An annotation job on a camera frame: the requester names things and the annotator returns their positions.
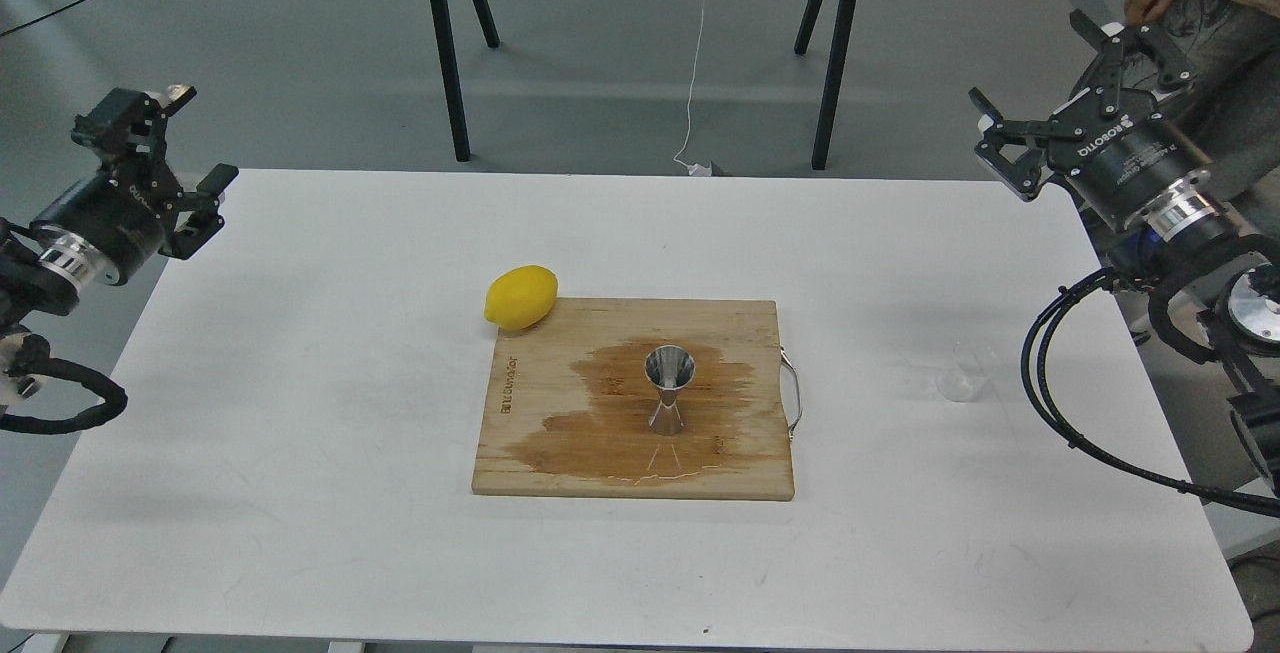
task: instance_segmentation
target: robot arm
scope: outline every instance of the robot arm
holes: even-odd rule
[[[1126,247],[1108,254],[1114,269],[1105,269],[1106,283],[1096,282],[1092,289],[1106,286],[1143,289],[1148,293],[1152,328],[1165,343],[1194,362],[1221,362],[1239,393],[1229,401],[1236,433],[1254,467],[1277,489],[1280,388],[1258,371],[1252,356],[1280,356],[1280,242],[1243,234],[1228,210],[1201,191],[1211,173],[1211,161],[1160,111],[1166,97],[1185,92],[1196,79],[1188,60],[1164,29],[1120,24],[1102,29],[1083,12],[1071,14],[1071,27],[1097,51],[1074,95],[1047,120],[1024,122],[1005,119],[974,88],[969,95],[982,111],[982,141],[974,152],[1023,201],[1036,198],[1043,184],[1064,184],[1084,198],[1114,232],[1130,233],[1137,239],[1137,255]],[[1133,52],[1155,61],[1158,78],[1153,92],[1124,87],[1124,61]],[[1010,146],[1025,150],[1010,160],[1005,155]],[[1171,321],[1170,301],[1184,289],[1203,307],[1197,316],[1202,342]],[[1064,291],[1064,296],[1055,302],[1057,310],[1052,314],[1059,320],[1074,305],[1071,298],[1076,294]],[[1046,350],[1047,343],[1042,343],[1042,353]],[[1043,379],[1037,388],[1028,375],[1025,353],[1024,384],[1037,411],[1073,447],[1091,452],[1092,444],[1061,419],[1051,401],[1044,402]],[[1042,365],[1043,355],[1039,361]],[[1135,471],[1101,453],[1094,457]],[[1208,489],[1201,487],[1153,474],[1143,478],[1160,478],[1160,483],[1208,498],[1203,494]],[[1261,506],[1251,510],[1280,516],[1280,506],[1274,501],[1270,506],[1257,501],[1244,503]]]
[[[124,286],[155,254],[186,260],[223,228],[218,206],[239,173],[236,166],[218,165],[195,191],[184,191],[165,161],[169,117],[195,95],[188,85],[170,85],[164,93],[115,88],[88,115],[76,117],[72,129],[73,141],[99,157],[96,173],[27,228],[0,219],[0,430],[72,433],[124,410],[120,387],[50,357],[46,339],[19,324],[33,311],[70,314],[91,280]],[[63,421],[6,412],[50,378],[82,384],[104,402]]]

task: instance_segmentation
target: wooden cutting board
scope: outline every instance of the wooden cutting board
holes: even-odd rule
[[[673,343],[696,371],[678,435],[658,435],[644,360]],[[499,332],[471,489],[485,496],[790,501],[791,444],[772,301],[561,298]]]

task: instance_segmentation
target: stainless steel jigger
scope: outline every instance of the stainless steel jigger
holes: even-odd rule
[[[694,379],[694,357],[680,346],[662,346],[645,357],[644,373],[658,389],[658,407],[649,416],[649,430],[659,435],[685,430],[676,396]]]

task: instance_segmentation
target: yellow lemon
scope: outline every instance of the yellow lemon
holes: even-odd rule
[[[521,266],[498,275],[484,298],[484,319],[503,330],[524,330],[556,305],[556,274],[544,266]]]

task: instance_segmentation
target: liquid spill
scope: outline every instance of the liquid spill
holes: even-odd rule
[[[588,388],[590,408],[547,416],[541,430],[506,451],[539,472],[621,485],[662,485],[744,470],[751,458],[735,453],[733,442],[751,403],[753,366],[727,362],[712,346],[675,342],[694,356],[698,371],[677,401],[685,430],[658,435],[648,425],[658,394],[645,379],[644,359],[666,343],[672,342],[631,339],[598,348],[573,364],[573,373]]]

